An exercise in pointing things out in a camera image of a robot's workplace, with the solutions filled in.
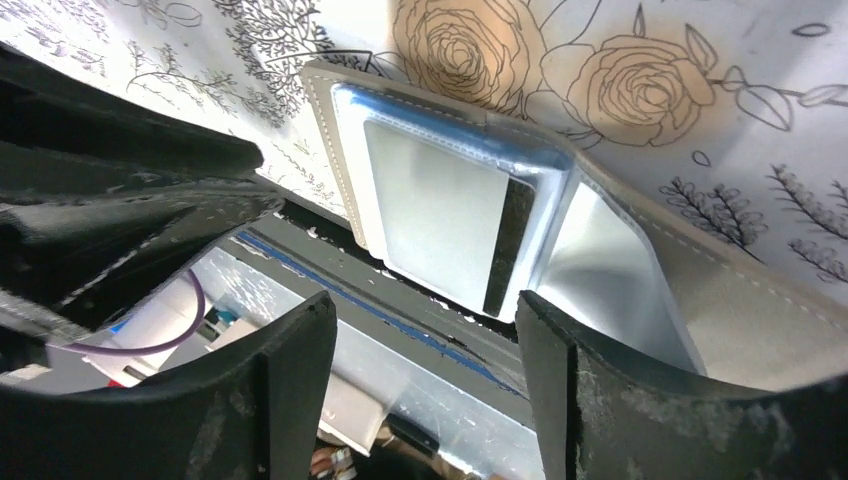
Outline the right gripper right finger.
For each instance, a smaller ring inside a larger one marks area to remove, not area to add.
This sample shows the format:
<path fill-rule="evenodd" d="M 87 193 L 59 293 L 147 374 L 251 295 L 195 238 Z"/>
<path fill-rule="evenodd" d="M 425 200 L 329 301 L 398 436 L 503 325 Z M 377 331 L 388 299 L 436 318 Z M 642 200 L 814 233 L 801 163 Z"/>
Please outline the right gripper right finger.
<path fill-rule="evenodd" d="M 843 479 L 847 379 L 767 392 L 673 367 L 532 291 L 516 327 L 549 479 Z"/>

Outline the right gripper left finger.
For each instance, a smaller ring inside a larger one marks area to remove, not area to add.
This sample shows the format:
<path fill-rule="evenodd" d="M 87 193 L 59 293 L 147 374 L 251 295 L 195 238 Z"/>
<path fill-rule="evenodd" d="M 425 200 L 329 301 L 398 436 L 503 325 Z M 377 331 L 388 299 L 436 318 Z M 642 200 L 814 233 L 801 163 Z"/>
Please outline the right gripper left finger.
<path fill-rule="evenodd" d="M 305 479 L 337 336 L 326 292 L 132 388 L 1 390 L 5 479 Z"/>

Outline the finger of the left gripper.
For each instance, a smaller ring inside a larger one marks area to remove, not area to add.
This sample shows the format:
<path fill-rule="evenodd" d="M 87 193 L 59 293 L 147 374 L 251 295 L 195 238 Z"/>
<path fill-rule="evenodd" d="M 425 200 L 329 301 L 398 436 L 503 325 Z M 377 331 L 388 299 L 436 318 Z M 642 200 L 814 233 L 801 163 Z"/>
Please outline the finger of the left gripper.
<path fill-rule="evenodd" d="M 262 198 L 258 147 L 155 113 L 1 51 L 1 194 L 9 199 L 145 192 Z"/>
<path fill-rule="evenodd" d="M 221 237 L 276 210 L 281 195 L 154 188 L 1 203 L 1 289 L 84 330 L 118 319 Z"/>

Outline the single thin credit card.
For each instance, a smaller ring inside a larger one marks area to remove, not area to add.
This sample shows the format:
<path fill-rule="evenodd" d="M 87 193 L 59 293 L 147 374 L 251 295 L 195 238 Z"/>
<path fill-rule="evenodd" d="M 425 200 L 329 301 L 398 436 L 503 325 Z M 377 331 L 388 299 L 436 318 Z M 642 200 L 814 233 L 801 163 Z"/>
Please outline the single thin credit card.
<path fill-rule="evenodd" d="M 521 149 L 474 133 L 456 141 L 376 120 L 363 127 L 386 264 L 499 317 L 535 196 L 507 170 Z"/>

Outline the beige leather card holder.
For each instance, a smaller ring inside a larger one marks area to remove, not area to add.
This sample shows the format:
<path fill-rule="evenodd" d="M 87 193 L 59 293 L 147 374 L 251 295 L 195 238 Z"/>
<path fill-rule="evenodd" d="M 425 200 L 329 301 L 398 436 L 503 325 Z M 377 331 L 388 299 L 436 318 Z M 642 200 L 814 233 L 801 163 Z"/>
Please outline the beige leather card holder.
<path fill-rule="evenodd" d="M 524 154 L 507 170 L 535 196 L 501 314 L 460 306 L 509 323 L 532 290 L 659 361 L 763 390 L 846 372 L 843 305 L 722 244 L 552 131 L 334 64 L 309 62 L 301 76 L 355 239 L 393 272 L 422 285 L 385 262 L 368 120 L 456 141 L 474 133 Z"/>

